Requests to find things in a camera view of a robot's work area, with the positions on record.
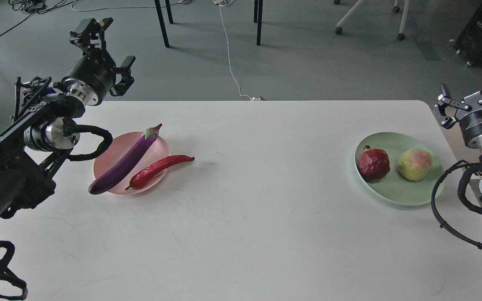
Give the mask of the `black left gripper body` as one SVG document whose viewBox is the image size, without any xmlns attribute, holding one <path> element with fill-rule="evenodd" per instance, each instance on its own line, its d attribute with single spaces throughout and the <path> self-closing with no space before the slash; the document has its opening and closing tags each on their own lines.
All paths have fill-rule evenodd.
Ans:
<svg viewBox="0 0 482 301">
<path fill-rule="evenodd" d="M 78 95 L 84 105 L 99 105 L 114 84 L 115 62 L 106 51 L 88 51 L 62 78 L 71 94 Z"/>
</svg>

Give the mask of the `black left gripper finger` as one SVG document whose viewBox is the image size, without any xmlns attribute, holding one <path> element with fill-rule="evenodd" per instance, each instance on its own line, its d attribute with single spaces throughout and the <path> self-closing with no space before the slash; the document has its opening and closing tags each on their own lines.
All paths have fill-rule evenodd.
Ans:
<svg viewBox="0 0 482 301">
<path fill-rule="evenodd" d="M 112 23 L 113 18 L 83 19 L 78 27 L 69 33 L 69 42 L 79 48 L 84 56 L 104 57 L 107 55 L 105 31 Z"/>
<path fill-rule="evenodd" d="M 110 69 L 113 81 L 116 76 L 120 76 L 120 80 L 117 83 L 113 83 L 110 88 L 110 94 L 113 97 L 122 97 L 134 83 L 134 77 L 131 74 L 131 67 L 135 62 L 135 56 L 127 56 L 122 62 L 121 66 L 115 66 Z"/>
</svg>

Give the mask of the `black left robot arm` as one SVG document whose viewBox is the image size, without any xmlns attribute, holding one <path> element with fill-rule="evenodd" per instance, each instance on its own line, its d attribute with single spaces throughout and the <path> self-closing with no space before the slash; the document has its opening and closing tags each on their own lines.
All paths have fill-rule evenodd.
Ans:
<svg viewBox="0 0 482 301">
<path fill-rule="evenodd" d="M 107 94 L 121 97 L 134 82 L 128 56 L 117 66 L 107 51 L 105 31 L 112 18 L 82 20 L 69 41 L 82 57 L 59 82 L 50 77 L 15 81 L 12 125 L 0 134 L 0 218 L 35 208 L 54 194 L 53 177 L 65 161 L 88 161 L 113 142 L 111 133 L 79 125 L 87 105 L 99 105 Z M 0 298 L 24 300 L 28 290 L 8 267 L 15 246 L 0 240 Z"/>
</svg>

